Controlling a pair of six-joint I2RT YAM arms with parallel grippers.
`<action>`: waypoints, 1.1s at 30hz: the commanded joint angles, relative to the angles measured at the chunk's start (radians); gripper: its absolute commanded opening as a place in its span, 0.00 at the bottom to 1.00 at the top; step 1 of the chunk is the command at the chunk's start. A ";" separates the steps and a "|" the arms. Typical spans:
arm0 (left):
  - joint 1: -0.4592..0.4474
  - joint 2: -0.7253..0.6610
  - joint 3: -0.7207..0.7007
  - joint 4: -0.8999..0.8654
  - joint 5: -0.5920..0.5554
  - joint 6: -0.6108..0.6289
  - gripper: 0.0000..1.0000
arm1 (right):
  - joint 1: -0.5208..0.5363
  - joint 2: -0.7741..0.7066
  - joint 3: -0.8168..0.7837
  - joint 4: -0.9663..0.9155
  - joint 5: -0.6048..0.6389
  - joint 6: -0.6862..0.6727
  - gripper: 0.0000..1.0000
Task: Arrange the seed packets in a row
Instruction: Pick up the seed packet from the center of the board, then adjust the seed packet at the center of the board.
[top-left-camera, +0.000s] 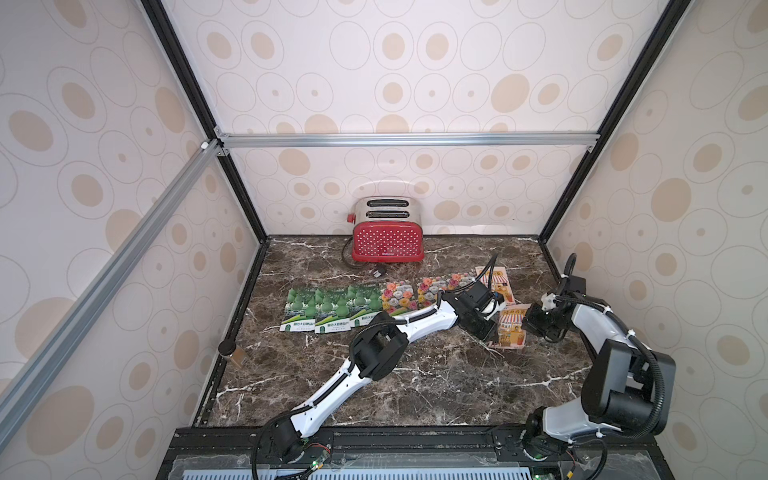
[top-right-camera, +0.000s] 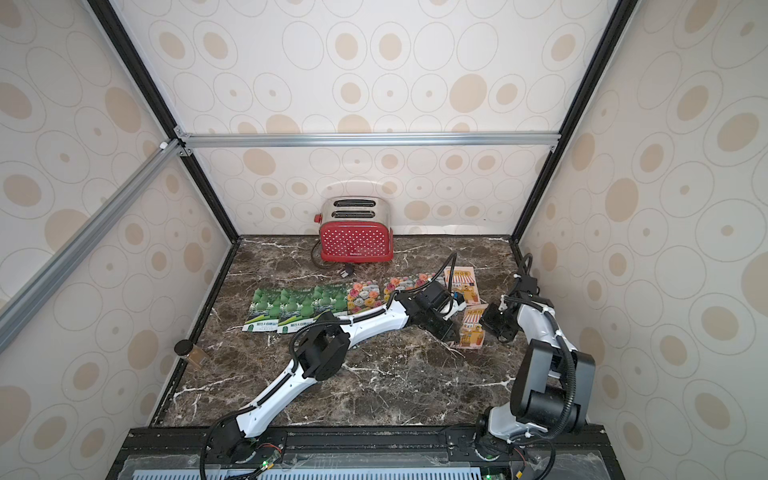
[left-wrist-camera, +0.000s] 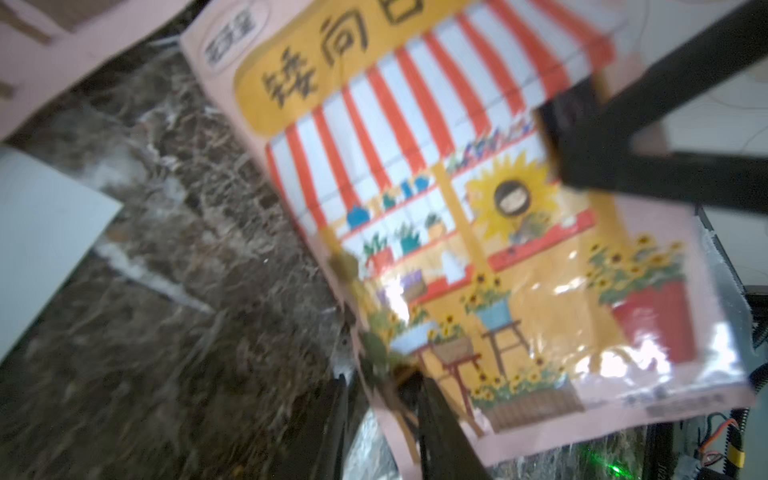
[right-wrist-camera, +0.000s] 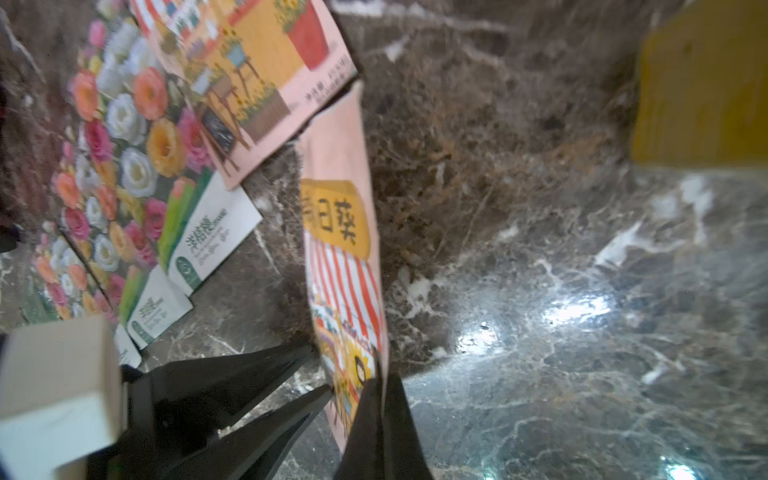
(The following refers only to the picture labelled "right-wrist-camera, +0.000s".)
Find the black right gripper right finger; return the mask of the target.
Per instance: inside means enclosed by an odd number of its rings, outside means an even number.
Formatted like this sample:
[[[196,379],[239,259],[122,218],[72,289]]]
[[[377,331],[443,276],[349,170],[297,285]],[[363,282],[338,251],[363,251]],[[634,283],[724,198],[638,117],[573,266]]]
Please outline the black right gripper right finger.
[[[431,479],[401,377],[365,382],[336,479]]]

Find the orange striped seed packet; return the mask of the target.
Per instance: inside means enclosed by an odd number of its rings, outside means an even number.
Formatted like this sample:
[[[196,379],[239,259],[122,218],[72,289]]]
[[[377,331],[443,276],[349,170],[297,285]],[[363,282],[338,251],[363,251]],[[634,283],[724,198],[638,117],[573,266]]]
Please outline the orange striped seed packet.
[[[130,9],[182,80],[229,189],[357,74],[323,1],[137,0]]]
[[[365,382],[389,368],[363,89],[355,81],[296,143],[308,302],[332,383],[326,412],[339,448],[346,446]]]

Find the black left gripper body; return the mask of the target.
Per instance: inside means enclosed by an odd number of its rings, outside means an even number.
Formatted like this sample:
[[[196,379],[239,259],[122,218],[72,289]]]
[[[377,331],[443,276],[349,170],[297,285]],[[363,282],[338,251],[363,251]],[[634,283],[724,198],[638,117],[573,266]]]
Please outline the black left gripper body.
[[[1,253],[15,250],[23,240],[19,177],[11,143],[16,138],[15,114],[9,95],[1,87]]]

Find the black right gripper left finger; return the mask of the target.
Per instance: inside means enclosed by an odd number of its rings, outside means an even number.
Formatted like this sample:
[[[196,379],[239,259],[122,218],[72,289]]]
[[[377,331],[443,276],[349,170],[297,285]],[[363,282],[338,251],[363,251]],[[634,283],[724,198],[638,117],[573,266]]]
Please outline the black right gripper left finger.
[[[322,385],[242,427],[236,424],[317,355],[311,343],[124,366],[126,428],[86,458],[89,479],[271,479],[332,398]]]

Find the flower seed packet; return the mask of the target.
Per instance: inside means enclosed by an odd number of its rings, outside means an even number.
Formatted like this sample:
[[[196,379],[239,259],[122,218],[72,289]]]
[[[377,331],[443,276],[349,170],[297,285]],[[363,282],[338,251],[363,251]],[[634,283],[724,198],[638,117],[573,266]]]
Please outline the flower seed packet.
[[[158,267],[108,272],[106,285],[57,229],[40,234],[31,258],[31,291],[50,320],[104,315],[114,329],[143,350],[188,314],[193,305]]]
[[[123,341],[116,339],[115,345],[120,366],[126,365],[132,368],[138,368],[141,365],[142,356],[131,340]]]
[[[196,291],[261,217],[225,186],[183,83],[126,7],[89,23],[70,91],[77,143],[54,187],[77,253],[115,292],[154,268]]]

